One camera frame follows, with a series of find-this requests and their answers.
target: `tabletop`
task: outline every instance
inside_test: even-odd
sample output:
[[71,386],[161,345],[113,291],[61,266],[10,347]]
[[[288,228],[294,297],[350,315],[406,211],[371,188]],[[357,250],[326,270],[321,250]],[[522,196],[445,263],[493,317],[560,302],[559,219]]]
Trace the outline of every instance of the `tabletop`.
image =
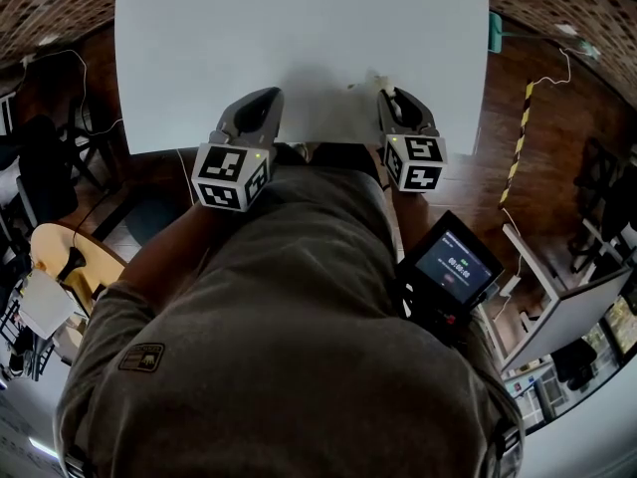
[[196,147],[227,106],[284,90],[283,141],[378,143],[375,77],[419,98],[451,152],[474,151],[489,0],[115,0],[131,153]]
[[[38,226],[31,237],[31,257],[34,264],[44,266],[45,272],[57,278],[69,259],[74,245],[74,229],[63,223]],[[73,271],[65,284],[70,285],[82,304],[91,305],[90,298],[99,285],[107,287],[115,282],[126,263],[100,241],[78,232],[75,246],[84,255],[87,265]]]

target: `white cable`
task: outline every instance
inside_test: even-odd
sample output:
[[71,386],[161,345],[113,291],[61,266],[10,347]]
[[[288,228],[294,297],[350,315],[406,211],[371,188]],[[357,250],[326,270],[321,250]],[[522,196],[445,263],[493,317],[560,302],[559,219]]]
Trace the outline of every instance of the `white cable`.
[[514,221],[514,218],[512,218],[512,217],[511,217],[511,214],[509,214],[509,211],[507,210],[507,208],[506,208],[506,207],[503,207],[503,208],[502,208],[502,210],[503,210],[503,211],[505,211],[505,214],[506,214],[507,216],[509,216],[509,219],[510,219],[510,220],[511,220],[511,222],[513,223],[514,228],[516,229],[516,232],[518,232],[518,235],[519,235],[519,236],[522,236],[522,234],[520,233],[520,230],[518,230],[518,225],[516,225],[516,222]]
[[192,187],[190,186],[190,178],[188,178],[188,172],[186,172],[186,165],[183,162],[183,157],[181,157],[181,152],[179,152],[178,148],[175,148],[177,154],[179,155],[179,159],[181,160],[181,167],[183,168],[183,174],[186,176],[186,184],[188,184],[188,193],[190,193],[190,203],[192,205],[195,204],[195,199],[192,196]]
[[[520,272],[522,271],[522,255],[520,255],[520,257],[518,258],[518,273],[516,274],[516,276],[520,275]],[[513,294],[509,294],[507,296],[507,300],[505,301],[505,303],[502,305],[502,308],[500,309],[500,311],[496,314],[496,316],[494,317],[494,320],[497,319],[502,312],[505,310],[505,308],[507,307],[507,304],[509,303],[509,301],[511,300],[511,297],[513,296]]]
[[581,55],[583,57],[590,57],[590,54],[587,52],[580,52],[578,50],[573,50],[572,48],[564,48],[565,52],[573,52],[576,53],[577,55]]
[[556,82],[554,79],[549,78],[548,76],[545,76],[543,78],[540,78],[539,80],[537,80],[536,82],[533,82],[534,85],[539,85],[540,83],[542,83],[544,80],[549,80],[552,84],[554,85],[559,85],[559,84],[567,84],[570,83],[570,58],[568,57],[568,55],[564,52],[564,50],[562,50],[561,48],[559,49],[559,52],[563,54],[564,57],[566,57],[566,65],[568,66],[568,79],[567,80],[559,80],[558,82]]
[[22,89],[22,86],[24,85],[24,81],[27,79],[27,66],[29,64],[25,64],[24,66],[24,75],[22,75],[22,80],[20,80],[20,84],[18,85],[18,88],[14,91],[16,94],[18,94],[20,92],[20,89]]
[[[78,59],[80,60],[80,62],[82,62],[82,65],[84,66],[84,76],[82,79],[82,87],[83,87],[84,93],[82,94],[82,102],[80,103],[80,115],[82,116],[82,122],[84,123],[84,132],[88,136],[97,136],[98,134],[106,134],[107,132],[111,131],[119,122],[123,122],[123,119],[117,119],[115,122],[112,123],[112,125],[106,131],[92,132],[87,129],[87,123],[84,120],[84,103],[87,100],[87,73],[89,72],[89,67],[87,66],[87,63],[84,61],[84,59],[80,56],[80,54],[77,51],[62,50],[61,52],[49,53],[47,55],[43,55],[42,57],[38,57],[37,59],[34,59],[32,63],[38,62],[39,60],[42,60],[42,59],[46,59],[47,57],[55,57],[56,55],[60,55],[63,53],[73,53],[76,57],[78,57]],[[25,78],[27,76],[26,67],[24,68],[24,76]]]

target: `green object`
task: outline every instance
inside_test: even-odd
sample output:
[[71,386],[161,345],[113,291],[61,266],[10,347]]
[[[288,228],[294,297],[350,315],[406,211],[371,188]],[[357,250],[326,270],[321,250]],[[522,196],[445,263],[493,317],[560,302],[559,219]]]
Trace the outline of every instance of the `green object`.
[[581,55],[586,55],[592,58],[594,61],[598,61],[599,57],[601,56],[601,52],[588,41],[581,41],[579,43],[579,49],[581,51],[578,53],[580,53]]
[[502,51],[502,18],[495,12],[489,13],[489,51],[501,53]]

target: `white table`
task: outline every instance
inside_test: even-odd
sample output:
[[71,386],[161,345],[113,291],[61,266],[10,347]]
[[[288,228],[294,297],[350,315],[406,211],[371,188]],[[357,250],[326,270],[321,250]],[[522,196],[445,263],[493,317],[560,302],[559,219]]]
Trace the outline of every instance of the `white table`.
[[[566,291],[512,225],[506,223],[503,231],[541,283],[546,297],[539,318],[526,334],[522,331],[520,314],[514,306],[503,311],[497,321],[492,321],[481,307],[481,315],[501,361],[501,370],[506,371],[542,358],[586,335],[613,305],[632,269],[623,266],[594,282]],[[513,341],[509,349],[503,342],[503,334],[509,334]]]
[[197,146],[228,105],[269,86],[286,96],[280,139],[377,142],[380,75],[430,108],[450,151],[471,154],[488,11],[489,0],[116,0],[128,147]]

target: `shirt logo patch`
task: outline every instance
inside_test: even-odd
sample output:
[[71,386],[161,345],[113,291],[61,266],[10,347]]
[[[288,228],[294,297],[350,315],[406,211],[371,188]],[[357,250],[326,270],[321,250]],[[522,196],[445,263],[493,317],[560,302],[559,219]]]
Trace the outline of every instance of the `shirt logo patch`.
[[156,371],[163,355],[164,344],[138,344],[132,346],[121,362],[120,370]]

